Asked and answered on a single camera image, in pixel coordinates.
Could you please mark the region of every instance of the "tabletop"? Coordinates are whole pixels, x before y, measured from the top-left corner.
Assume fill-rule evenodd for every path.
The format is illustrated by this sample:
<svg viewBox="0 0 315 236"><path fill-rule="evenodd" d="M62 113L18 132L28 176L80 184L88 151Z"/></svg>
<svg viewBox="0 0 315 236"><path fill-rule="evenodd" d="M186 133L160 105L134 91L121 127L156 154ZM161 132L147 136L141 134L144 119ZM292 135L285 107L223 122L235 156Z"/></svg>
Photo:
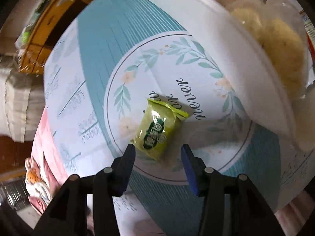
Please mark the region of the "tabletop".
<svg viewBox="0 0 315 236"><path fill-rule="evenodd" d="M273 210L315 175L314 152L297 152L251 121L211 51L148 0L94 0L54 47L44 86L69 175L95 174L122 155L146 98L190 114L162 161L137 151L130 188L114 199L122 235L197 234L203 199L187 185L183 143L225 175L247 174Z"/></svg>

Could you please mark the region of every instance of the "teal striped pattern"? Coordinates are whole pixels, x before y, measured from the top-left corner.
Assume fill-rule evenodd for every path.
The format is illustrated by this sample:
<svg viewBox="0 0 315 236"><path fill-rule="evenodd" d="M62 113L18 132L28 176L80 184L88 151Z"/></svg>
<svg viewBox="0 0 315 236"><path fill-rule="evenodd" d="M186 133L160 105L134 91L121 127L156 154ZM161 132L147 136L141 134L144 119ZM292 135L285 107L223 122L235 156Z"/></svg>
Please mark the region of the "teal striped pattern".
<svg viewBox="0 0 315 236"><path fill-rule="evenodd" d="M118 153L106 131L103 111L105 89L111 72L124 54L137 43L155 34L175 30L185 29L148 0L94 0L78 16L79 45L86 85L104 138L114 157ZM253 139L256 144L252 143L247 148L243 155L246 158L240 159L226 173L237 176L240 172L246 172L270 201L268 195L278 193L281 174L278 171L279 168L281 170L280 155L274 155L279 153L278 137L258 127ZM188 186L159 183L133 172L130 187L168 236L197 235L203 199L193 196ZM271 203L275 202L277 196L272 195Z"/></svg>

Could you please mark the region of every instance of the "green package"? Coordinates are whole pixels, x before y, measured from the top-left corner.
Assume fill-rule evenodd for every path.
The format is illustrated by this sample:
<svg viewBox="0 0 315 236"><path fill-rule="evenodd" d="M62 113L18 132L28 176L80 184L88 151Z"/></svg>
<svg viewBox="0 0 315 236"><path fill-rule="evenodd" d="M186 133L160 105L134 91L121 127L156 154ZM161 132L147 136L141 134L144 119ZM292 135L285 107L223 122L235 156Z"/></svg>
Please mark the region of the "green package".
<svg viewBox="0 0 315 236"><path fill-rule="evenodd" d="M173 130L188 116L187 112L166 102L148 98L148 106L131 143L152 159L159 160Z"/></svg>

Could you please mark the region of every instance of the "printed tablecloth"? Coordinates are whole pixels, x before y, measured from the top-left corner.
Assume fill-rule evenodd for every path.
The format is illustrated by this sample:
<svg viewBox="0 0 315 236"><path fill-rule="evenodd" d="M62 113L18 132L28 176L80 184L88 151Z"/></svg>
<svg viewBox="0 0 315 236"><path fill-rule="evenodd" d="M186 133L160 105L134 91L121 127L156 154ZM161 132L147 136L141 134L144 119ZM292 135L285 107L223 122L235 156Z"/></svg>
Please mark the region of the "printed tablecloth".
<svg viewBox="0 0 315 236"><path fill-rule="evenodd" d="M160 163L137 151L130 189L114 200L122 235L197 234L203 199L187 185L184 143L225 175L247 174L274 210L315 175L314 152L252 122L208 52L148 0L94 0L47 60L48 119L69 175L95 174L122 155L146 98L191 115Z"/></svg>

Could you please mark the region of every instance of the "white fabric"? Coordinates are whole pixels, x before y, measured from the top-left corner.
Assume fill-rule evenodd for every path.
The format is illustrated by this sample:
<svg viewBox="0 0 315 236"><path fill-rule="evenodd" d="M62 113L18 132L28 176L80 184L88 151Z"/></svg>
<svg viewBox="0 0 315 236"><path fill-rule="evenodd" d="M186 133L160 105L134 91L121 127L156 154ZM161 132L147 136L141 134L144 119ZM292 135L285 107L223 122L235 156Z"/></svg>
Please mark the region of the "white fabric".
<svg viewBox="0 0 315 236"><path fill-rule="evenodd" d="M19 73L11 62L0 63L0 134L32 141L45 107L43 77Z"/></svg>

